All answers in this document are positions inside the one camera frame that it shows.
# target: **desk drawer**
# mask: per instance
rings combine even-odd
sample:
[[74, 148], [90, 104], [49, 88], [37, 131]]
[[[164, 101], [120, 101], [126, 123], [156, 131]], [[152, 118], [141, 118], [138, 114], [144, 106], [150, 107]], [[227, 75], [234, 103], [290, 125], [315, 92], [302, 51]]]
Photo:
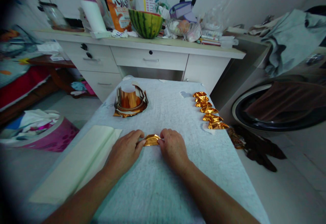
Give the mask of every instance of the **desk drawer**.
[[81, 71], [80, 73], [94, 91], [108, 91], [110, 93], [122, 80], [121, 75], [116, 73], [92, 71]]
[[188, 54], [111, 47], [117, 65], [182, 70], [186, 69]]
[[78, 70], [119, 73], [109, 46], [86, 44], [86, 51], [81, 48], [81, 43], [59, 41], [59, 44]]

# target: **white desk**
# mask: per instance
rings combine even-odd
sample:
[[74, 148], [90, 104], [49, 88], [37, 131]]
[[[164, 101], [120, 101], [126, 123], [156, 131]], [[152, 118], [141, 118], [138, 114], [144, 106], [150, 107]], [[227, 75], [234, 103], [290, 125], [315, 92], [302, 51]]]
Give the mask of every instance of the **white desk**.
[[179, 39], [103, 38], [89, 33], [35, 30], [42, 39], [57, 40], [103, 102], [128, 74], [135, 77], [203, 83], [208, 94], [231, 58], [245, 53]]

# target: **folded gold foil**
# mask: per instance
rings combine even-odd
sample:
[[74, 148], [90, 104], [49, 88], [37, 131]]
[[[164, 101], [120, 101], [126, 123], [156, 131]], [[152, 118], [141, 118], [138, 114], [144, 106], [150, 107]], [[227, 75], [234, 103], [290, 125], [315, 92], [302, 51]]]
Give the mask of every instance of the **folded gold foil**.
[[135, 86], [135, 91], [133, 92], [125, 92], [121, 87], [117, 89], [113, 116], [131, 117], [147, 108], [148, 99], [146, 91], [143, 91], [137, 82], [133, 82], [132, 85]]
[[212, 104], [210, 102], [198, 102], [196, 103], [196, 107], [211, 107]]
[[201, 97], [201, 96], [206, 96], [207, 94], [203, 91], [196, 92], [193, 94], [193, 97]]
[[195, 102], [207, 102], [207, 101], [209, 101], [209, 99], [206, 96], [200, 96], [195, 99]]
[[227, 128], [229, 128], [229, 126], [223, 122], [210, 122], [208, 125], [208, 129], [211, 130], [222, 130]]
[[223, 119], [219, 116], [213, 115], [213, 114], [205, 114], [203, 121], [210, 121], [210, 122], [220, 122]]
[[121, 90], [121, 107], [122, 108], [135, 108], [140, 105], [141, 99], [137, 97], [136, 91], [124, 92]]
[[202, 113], [206, 113], [206, 114], [217, 114], [218, 110], [212, 107], [203, 107], [202, 109], [200, 109], [200, 111]]
[[156, 146], [159, 143], [157, 142], [158, 139], [161, 139], [158, 135], [148, 135], [147, 137], [144, 138], [146, 140], [144, 147], [146, 146]]

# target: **red blanket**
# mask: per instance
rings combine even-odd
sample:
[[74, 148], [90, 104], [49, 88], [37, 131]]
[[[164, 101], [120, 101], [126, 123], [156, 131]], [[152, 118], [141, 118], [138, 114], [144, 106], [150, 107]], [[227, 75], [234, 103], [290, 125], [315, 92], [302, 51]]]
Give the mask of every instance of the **red blanket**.
[[0, 111], [26, 97], [50, 76], [44, 66], [33, 66], [25, 74], [0, 89]]

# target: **stack of paper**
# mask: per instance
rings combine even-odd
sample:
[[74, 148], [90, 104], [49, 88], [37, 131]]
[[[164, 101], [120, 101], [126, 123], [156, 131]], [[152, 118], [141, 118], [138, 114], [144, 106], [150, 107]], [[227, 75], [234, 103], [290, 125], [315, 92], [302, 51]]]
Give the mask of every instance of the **stack of paper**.
[[122, 130], [94, 125], [29, 201], [62, 204], [100, 171]]

